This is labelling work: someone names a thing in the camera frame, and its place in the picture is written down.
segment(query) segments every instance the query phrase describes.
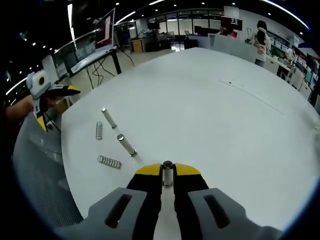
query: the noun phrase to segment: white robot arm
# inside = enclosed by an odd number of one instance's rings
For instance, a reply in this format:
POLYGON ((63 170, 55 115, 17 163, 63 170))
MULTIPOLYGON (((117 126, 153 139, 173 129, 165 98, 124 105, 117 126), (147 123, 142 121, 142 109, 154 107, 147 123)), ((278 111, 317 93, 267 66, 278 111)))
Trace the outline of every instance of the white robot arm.
POLYGON ((80 90, 73 85, 62 85, 51 83, 45 70, 37 73, 30 73, 26 79, 26 86, 33 98, 33 113, 43 128, 48 132, 44 113, 48 110, 47 98, 72 96, 80 93, 80 90))

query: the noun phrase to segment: white tabletop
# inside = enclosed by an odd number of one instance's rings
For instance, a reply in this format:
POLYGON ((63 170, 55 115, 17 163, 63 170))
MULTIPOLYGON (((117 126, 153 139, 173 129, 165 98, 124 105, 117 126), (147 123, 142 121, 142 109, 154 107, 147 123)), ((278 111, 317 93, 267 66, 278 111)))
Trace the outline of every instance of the white tabletop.
POLYGON ((284 229, 317 178, 314 126, 319 116, 273 73, 202 48, 165 55, 117 75, 62 115, 62 155, 83 217, 137 169, 170 160, 201 171, 261 226, 284 229), (107 108, 118 127, 101 113, 107 108), (96 123, 103 139, 96 140, 96 123), (117 141, 137 149, 132 158, 117 141), (120 170, 98 155, 122 162, 120 170))

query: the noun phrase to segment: compression spring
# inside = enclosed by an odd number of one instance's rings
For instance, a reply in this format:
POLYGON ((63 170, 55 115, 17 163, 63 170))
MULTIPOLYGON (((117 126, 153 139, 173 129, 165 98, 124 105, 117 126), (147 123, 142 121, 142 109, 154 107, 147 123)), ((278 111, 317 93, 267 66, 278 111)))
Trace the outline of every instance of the compression spring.
POLYGON ((101 155, 98 156, 98 162, 115 169, 120 169, 122 166, 122 163, 120 161, 101 155))
POLYGON ((95 129, 95 139, 101 140, 102 139, 102 122, 96 122, 96 129, 95 129))

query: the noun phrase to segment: metal bolt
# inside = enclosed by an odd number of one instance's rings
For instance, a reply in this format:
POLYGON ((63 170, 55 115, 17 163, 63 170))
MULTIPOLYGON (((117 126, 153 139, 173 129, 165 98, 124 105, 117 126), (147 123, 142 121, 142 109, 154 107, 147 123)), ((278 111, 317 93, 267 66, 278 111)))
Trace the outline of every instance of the metal bolt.
POLYGON ((110 116, 109 112, 107 111, 106 108, 102 108, 101 112, 103 113, 105 119, 109 122, 109 124, 111 125, 112 129, 115 129, 117 127, 117 124, 115 123, 115 121, 112 119, 112 117, 110 116))
POLYGON ((174 173, 174 170, 173 170, 173 167, 174 167, 174 164, 171 162, 171 161, 165 161, 163 164, 163 170, 162 170, 162 173, 163 173, 163 187, 165 188, 170 188, 174 185, 174 181, 173 181, 173 173, 174 173))
POLYGON ((128 140, 125 138, 123 134, 119 134, 116 139, 122 144, 122 146, 127 150, 127 152, 130 154, 130 157, 134 157, 137 155, 137 151, 130 145, 128 140))

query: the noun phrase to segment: gray mesh fabric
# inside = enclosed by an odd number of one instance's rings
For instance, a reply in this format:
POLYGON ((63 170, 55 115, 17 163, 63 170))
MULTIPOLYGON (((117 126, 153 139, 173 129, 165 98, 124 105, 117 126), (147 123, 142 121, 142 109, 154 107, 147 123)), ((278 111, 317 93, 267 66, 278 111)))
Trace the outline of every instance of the gray mesh fabric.
POLYGON ((59 184, 65 182, 66 174, 61 137, 55 128, 44 132, 29 114, 18 134, 12 160, 23 192, 49 225, 65 227, 83 220, 68 186, 59 184))

